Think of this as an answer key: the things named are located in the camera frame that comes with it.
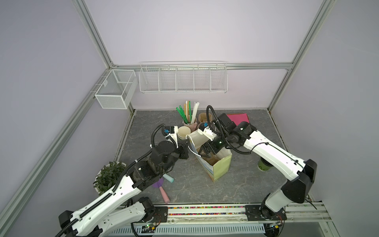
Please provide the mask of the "green paper cup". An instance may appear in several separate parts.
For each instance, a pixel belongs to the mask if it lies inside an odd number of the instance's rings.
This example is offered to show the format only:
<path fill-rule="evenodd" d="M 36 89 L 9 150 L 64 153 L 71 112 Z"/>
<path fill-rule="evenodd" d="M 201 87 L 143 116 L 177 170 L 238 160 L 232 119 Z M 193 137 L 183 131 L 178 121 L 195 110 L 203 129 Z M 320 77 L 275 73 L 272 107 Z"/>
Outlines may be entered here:
<path fill-rule="evenodd" d="M 268 171 L 273 167 L 271 163 L 266 161 L 264 158 L 260 157 L 260 160 L 258 162 L 258 168 L 261 171 Z"/>

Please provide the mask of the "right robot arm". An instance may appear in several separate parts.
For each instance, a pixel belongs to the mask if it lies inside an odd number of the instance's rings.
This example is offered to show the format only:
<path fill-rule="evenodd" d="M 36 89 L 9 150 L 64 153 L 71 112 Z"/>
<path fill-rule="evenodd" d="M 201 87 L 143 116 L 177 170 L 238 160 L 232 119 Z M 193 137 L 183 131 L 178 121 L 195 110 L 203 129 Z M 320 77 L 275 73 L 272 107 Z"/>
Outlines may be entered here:
<path fill-rule="evenodd" d="M 199 134 L 207 137 L 200 147 L 206 154 L 217 154 L 223 148 L 241 155 L 255 153 L 260 156 L 264 167 L 275 167 L 287 181 L 275 192 L 268 194 L 260 205 L 260 215 L 271 220 L 284 210 L 288 204 L 304 203 L 315 182 L 317 163 L 311 159 L 305 161 L 276 145 L 266 138 L 251 123 L 243 121 L 235 124 L 226 114 L 216 115 L 211 105 L 206 108 L 207 126 L 198 129 Z"/>

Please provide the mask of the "painted paper gift bag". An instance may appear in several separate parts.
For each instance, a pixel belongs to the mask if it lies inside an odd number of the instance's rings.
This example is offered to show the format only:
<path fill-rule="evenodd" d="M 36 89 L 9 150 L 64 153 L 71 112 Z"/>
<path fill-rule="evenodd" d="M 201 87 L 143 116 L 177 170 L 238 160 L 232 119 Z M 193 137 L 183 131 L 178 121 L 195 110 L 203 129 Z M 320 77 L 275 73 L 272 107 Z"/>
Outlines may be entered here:
<path fill-rule="evenodd" d="M 218 180 L 228 172 L 232 160 L 230 150 L 222 148 L 215 154 L 210 146 L 215 139 L 211 140 L 201 130 L 186 135 L 186 139 L 190 142 L 189 150 L 213 181 Z"/>

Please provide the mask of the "single cardboard cup carrier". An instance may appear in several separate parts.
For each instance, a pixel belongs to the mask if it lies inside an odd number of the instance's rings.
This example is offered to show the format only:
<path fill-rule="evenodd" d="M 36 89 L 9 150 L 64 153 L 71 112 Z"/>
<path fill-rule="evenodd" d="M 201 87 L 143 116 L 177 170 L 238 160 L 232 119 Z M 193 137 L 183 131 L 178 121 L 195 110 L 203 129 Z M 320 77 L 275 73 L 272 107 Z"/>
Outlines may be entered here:
<path fill-rule="evenodd" d="M 218 161 L 219 161 L 219 159 L 218 159 L 218 158 L 215 158 L 215 157 L 211 157 L 211 158 L 207 159 L 207 162 L 208 162 L 211 166 L 214 166 Z"/>

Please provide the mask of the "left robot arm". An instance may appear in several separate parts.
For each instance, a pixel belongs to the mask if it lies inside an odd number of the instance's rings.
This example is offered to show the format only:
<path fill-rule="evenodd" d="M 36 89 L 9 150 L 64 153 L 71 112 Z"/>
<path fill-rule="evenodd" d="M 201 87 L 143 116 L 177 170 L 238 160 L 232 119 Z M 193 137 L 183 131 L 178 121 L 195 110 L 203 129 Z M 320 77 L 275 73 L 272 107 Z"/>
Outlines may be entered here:
<path fill-rule="evenodd" d="M 177 160 L 189 157 L 186 144 L 178 141 L 178 131 L 177 126 L 160 124 L 152 133 L 151 149 L 128 165 L 115 185 L 83 208 L 59 215 L 57 236 L 104 237 L 124 225 L 153 220 L 155 207 L 148 197 L 119 207 L 157 183 Z"/>

